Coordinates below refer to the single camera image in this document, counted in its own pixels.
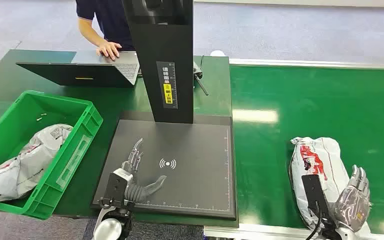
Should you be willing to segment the person's right hand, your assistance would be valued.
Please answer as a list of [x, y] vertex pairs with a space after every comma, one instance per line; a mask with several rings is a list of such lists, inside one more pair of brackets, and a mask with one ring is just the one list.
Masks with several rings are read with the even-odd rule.
[[111, 59], [112, 61], [115, 61], [116, 58], [120, 57], [119, 49], [121, 49], [122, 46], [119, 43], [103, 40], [100, 43], [98, 43], [96, 46], [97, 46], [97, 49], [96, 49], [97, 55], [102, 55], [104, 57]]

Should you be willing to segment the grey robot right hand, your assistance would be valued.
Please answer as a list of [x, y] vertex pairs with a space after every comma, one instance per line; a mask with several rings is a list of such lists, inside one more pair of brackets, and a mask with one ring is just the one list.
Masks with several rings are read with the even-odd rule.
[[334, 204], [334, 216], [341, 226], [354, 233], [361, 230], [370, 213], [370, 195], [366, 171], [354, 164], [351, 177]]

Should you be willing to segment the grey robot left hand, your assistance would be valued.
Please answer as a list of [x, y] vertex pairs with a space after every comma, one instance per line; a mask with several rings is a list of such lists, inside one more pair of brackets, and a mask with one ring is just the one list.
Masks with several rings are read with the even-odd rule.
[[167, 176], [161, 175], [155, 182], [146, 186], [137, 183], [137, 173], [141, 163], [143, 152], [140, 146], [143, 143], [141, 137], [133, 146], [126, 161], [121, 164], [121, 168], [126, 172], [127, 187], [124, 191], [124, 198], [133, 203], [142, 203], [149, 196], [157, 192], [164, 184]]

